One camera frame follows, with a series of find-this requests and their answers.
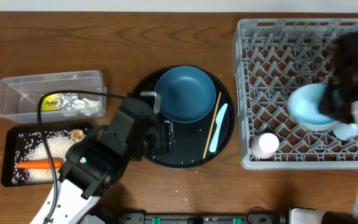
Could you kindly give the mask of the clear plastic bin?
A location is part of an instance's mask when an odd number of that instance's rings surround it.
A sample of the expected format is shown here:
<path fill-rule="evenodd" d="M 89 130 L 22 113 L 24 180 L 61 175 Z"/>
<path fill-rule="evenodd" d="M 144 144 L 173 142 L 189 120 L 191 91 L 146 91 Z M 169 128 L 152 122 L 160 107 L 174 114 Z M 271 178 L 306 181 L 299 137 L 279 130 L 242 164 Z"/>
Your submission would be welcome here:
<path fill-rule="evenodd" d="M 9 77 L 0 80 L 0 118 L 10 119 L 19 124 L 37 122 L 37 105 L 40 98 L 57 90 L 84 90 L 107 92 L 102 73 L 97 70 L 48 73 Z M 106 114 L 106 98 L 78 93 L 79 100 L 88 98 L 99 101 L 99 111 L 85 116 L 76 110 L 42 111 L 43 122 L 67 121 L 102 117 Z"/>

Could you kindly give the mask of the white plastic knife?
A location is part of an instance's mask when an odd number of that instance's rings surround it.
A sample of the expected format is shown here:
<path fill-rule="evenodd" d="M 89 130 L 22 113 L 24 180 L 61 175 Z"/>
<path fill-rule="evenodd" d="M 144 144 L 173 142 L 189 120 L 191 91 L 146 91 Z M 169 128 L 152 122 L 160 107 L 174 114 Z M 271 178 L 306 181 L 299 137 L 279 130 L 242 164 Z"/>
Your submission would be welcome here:
<path fill-rule="evenodd" d="M 221 126 L 223 123 L 223 119 L 227 110 L 227 103 L 223 104 L 220 110 L 218 111 L 218 114 L 216 115 L 215 123 L 216 123 L 216 129 L 213 134 L 213 138 L 209 145 L 209 152 L 214 153 L 217 150 L 218 147 L 218 140 L 220 135 Z"/>

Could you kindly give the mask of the white tissue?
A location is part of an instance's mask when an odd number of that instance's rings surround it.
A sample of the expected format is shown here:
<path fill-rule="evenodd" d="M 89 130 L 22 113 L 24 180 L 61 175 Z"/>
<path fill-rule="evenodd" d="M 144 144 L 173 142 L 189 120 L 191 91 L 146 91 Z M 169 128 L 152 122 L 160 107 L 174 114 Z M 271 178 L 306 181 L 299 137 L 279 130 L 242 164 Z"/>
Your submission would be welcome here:
<path fill-rule="evenodd" d="M 85 116 L 92 116 L 99 111 L 99 101 L 88 98 L 75 100 L 72 104 L 72 109 L 84 114 Z"/>

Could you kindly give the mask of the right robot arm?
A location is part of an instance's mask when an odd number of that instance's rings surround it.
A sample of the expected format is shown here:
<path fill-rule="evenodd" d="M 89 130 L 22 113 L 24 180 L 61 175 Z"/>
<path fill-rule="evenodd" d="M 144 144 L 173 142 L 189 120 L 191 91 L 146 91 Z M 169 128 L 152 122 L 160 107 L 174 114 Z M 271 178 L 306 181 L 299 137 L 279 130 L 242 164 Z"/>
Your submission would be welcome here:
<path fill-rule="evenodd" d="M 327 117 L 358 127 L 358 32 L 338 38 L 334 65 L 337 83 L 306 85 L 290 95 L 287 108 L 299 123 L 317 124 L 319 118 Z M 358 189 L 351 215 L 293 208 L 287 223 L 358 223 Z"/>

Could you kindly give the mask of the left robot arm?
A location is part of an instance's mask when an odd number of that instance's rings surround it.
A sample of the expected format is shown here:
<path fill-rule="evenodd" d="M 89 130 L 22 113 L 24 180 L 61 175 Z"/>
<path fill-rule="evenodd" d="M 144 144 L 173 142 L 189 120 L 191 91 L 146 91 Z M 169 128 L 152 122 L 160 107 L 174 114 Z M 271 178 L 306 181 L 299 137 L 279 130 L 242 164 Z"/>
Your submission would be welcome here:
<path fill-rule="evenodd" d="M 33 223 L 78 223 L 125 172 L 130 161 L 174 151 L 173 124 L 160 118 L 162 102 L 150 106 L 126 98 L 109 126 L 91 130 L 72 145 L 52 190 Z"/>

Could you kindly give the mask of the light blue cup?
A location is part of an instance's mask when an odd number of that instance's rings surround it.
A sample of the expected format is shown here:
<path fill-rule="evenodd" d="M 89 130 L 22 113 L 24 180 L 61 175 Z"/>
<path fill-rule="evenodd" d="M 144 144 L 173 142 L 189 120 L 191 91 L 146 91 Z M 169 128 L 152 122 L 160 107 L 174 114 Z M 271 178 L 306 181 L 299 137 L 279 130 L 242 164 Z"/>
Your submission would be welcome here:
<path fill-rule="evenodd" d="M 358 125 L 338 123 L 333 128 L 334 135 L 342 141 L 349 141 L 358 135 Z"/>

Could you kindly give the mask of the light blue bowl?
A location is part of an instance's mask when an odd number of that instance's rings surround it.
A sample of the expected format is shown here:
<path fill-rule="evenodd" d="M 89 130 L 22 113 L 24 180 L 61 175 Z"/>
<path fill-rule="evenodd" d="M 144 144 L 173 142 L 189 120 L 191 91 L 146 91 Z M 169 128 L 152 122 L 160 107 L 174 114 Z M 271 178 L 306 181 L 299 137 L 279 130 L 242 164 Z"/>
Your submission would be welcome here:
<path fill-rule="evenodd" d="M 318 110 L 327 87 L 324 83 L 305 85 L 296 89 L 287 100 L 289 114 L 310 131 L 326 131 L 337 125 L 337 121 Z"/>

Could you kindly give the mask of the wooden chopstick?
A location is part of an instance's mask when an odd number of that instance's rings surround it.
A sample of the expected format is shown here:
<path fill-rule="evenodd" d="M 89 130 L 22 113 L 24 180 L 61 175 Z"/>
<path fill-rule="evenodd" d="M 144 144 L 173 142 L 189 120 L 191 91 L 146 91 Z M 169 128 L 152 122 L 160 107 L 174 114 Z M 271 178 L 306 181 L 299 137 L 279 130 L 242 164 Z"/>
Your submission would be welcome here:
<path fill-rule="evenodd" d="M 221 99 L 221 94 L 222 93 L 219 92 L 218 98 L 217 98 L 216 103 L 215 103 L 213 118 L 211 120 L 211 125 L 210 125 L 210 129 L 209 129 L 209 133 L 208 133 L 208 138 L 207 138 L 206 145 L 205 145 L 205 148 L 204 148 L 203 159 L 206 159 L 206 154 L 207 154 L 207 151 L 208 151 L 208 148 L 209 148 L 209 143 L 210 143 L 210 140 L 211 140 L 211 135 L 212 135 L 213 127 L 214 127 L 214 122 L 215 122 L 215 119 L 216 119 L 216 114 L 217 114 L 217 111 L 218 111 L 219 102 L 220 102 L 220 99 Z"/>

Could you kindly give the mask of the black rectangular tray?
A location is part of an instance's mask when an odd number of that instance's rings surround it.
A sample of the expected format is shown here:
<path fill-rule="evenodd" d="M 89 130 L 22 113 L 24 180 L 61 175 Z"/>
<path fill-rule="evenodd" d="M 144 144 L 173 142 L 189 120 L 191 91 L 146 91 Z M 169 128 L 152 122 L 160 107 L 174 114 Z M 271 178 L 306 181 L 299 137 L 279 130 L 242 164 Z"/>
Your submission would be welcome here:
<path fill-rule="evenodd" d="M 45 134 L 53 158 L 65 160 L 67 150 L 74 144 L 70 132 L 81 129 L 88 134 L 91 123 L 50 124 Z M 10 129 L 6 136 L 1 184 L 5 187 L 50 184 L 53 182 L 50 169 L 19 169 L 17 163 L 48 159 L 38 125 L 18 126 Z"/>

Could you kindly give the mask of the dark blue plate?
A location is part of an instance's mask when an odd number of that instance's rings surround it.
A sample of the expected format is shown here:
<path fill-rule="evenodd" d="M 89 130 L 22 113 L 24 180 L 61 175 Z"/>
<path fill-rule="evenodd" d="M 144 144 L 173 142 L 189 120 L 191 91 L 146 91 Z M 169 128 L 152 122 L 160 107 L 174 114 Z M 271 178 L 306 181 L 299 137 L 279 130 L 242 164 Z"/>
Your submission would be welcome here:
<path fill-rule="evenodd" d="M 155 85 L 162 97 L 161 113 L 179 123 L 192 123 L 204 118 L 216 101 L 216 89 L 206 72 L 191 66 L 166 71 Z"/>

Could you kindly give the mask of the brown patterned cookie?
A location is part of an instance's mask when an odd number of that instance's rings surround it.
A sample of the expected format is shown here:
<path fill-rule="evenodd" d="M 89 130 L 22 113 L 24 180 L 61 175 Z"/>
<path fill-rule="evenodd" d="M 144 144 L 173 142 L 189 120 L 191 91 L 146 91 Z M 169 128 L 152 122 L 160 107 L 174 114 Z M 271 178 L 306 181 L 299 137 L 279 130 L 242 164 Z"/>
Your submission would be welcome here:
<path fill-rule="evenodd" d="M 78 143 L 86 137 L 86 134 L 81 129 L 73 129 L 70 132 L 70 140 L 74 143 Z"/>

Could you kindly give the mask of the grey plastic dishwasher rack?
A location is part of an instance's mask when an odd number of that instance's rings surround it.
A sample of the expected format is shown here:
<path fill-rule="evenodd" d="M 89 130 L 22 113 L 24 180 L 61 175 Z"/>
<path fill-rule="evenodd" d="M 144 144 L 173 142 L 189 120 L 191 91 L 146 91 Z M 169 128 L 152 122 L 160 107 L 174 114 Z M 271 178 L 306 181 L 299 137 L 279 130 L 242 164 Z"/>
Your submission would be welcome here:
<path fill-rule="evenodd" d="M 248 170 L 358 168 L 358 139 L 342 141 L 331 130 L 310 131 L 287 109 L 288 97 L 312 83 L 335 83 L 336 39 L 358 32 L 358 18 L 242 19 L 232 38 L 237 87 L 240 163 Z M 261 159 L 253 138 L 273 133 L 276 153 Z"/>

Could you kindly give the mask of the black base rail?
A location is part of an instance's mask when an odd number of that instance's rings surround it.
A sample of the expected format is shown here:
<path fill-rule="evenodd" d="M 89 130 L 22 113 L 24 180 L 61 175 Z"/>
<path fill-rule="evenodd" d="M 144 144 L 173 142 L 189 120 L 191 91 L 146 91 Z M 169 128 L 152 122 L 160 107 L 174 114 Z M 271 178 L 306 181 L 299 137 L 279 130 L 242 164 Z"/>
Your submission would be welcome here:
<path fill-rule="evenodd" d="M 252 208 L 245 214 L 164 214 L 164 213 L 117 213 L 102 206 L 85 215 L 79 224 L 289 224 L 284 213 Z"/>

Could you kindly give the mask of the round black serving tray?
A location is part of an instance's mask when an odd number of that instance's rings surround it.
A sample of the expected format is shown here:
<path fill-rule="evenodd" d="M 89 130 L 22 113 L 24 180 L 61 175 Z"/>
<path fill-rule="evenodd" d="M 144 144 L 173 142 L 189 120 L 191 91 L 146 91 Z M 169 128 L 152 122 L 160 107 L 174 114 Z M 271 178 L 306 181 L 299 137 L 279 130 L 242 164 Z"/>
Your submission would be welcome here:
<path fill-rule="evenodd" d="M 160 70 L 154 71 L 153 73 L 151 73 L 150 75 L 148 75 L 147 77 L 145 77 L 143 80 L 139 82 L 139 84 L 134 88 L 133 94 L 139 96 L 140 93 L 143 91 L 152 91 L 152 90 L 155 91 L 155 85 L 158 82 L 159 78 L 166 71 L 174 67 L 179 67 L 179 66 L 172 66 L 172 67 L 162 68 Z M 206 159 L 203 159 L 204 148 L 208 138 L 211 120 L 213 118 L 214 107 L 215 107 L 214 104 L 212 110 L 204 118 L 192 123 L 179 123 L 168 119 L 166 116 L 164 116 L 161 113 L 162 119 L 170 120 L 173 123 L 175 150 L 174 153 L 166 154 L 163 156 L 145 155 L 145 158 L 147 158 L 151 162 L 172 169 L 188 169 L 192 167 L 201 166 L 214 159 L 226 147 L 227 143 L 229 142 L 234 130 L 234 123 L 235 123 L 233 100 L 227 88 L 222 84 L 222 82 L 218 78 L 216 78 L 214 75 L 207 72 L 206 70 L 203 69 L 201 70 L 206 72 L 207 75 L 209 75 L 209 77 L 212 79 L 216 89 L 216 100 L 218 98 L 219 92 L 222 93 L 218 106 L 218 111 L 220 110 L 223 104 L 227 103 L 228 105 L 221 126 L 219 140 L 218 140 L 218 147 L 216 152 L 211 153 L 209 152 L 209 148 L 208 148 Z M 211 140 L 213 138 L 215 129 L 216 129 L 216 123 L 214 122 Z"/>

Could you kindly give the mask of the pink cup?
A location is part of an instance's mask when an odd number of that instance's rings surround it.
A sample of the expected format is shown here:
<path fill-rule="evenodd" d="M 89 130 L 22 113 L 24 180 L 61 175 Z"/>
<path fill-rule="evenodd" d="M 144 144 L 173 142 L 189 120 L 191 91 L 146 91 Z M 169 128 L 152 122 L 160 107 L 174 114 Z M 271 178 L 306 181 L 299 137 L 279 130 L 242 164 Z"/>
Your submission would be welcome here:
<path fill-rule="evenodd" d="M 263 133 L 253 138 L 251 151 L 261 159 L 268 159 L 276 153 L 279 145 L 280 141 L 276 135 L 273 133 Z"/>

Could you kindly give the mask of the orange carrot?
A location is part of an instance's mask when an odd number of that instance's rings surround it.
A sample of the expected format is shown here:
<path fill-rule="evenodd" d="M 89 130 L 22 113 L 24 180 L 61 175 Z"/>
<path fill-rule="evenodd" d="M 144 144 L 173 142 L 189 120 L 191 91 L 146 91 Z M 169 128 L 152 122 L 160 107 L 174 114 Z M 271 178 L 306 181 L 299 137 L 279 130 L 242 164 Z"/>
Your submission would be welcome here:
<path fill-rule="evenodd" d="M 55 169 L 59 169 L 63 165 L 62 159 L 53 159 L 52 162 Z M 39 169 L 39 170 L 52 168 L 50 165 L 50 161 L 48 159 L 19 162 L 17 163 L 16 167 L 19 169 Z"/>

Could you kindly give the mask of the yellow foil snack wrapper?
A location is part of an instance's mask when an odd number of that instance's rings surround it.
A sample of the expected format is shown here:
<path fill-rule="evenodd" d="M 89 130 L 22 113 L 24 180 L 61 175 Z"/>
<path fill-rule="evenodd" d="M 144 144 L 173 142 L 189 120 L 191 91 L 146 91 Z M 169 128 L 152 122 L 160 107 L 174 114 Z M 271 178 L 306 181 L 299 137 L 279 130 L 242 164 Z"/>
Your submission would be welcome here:
<path fill-rule="evenodd" d="M 52 94 L 43 100 L 41 111 L 71 110 L 78 99 L 77 93 Z"/>

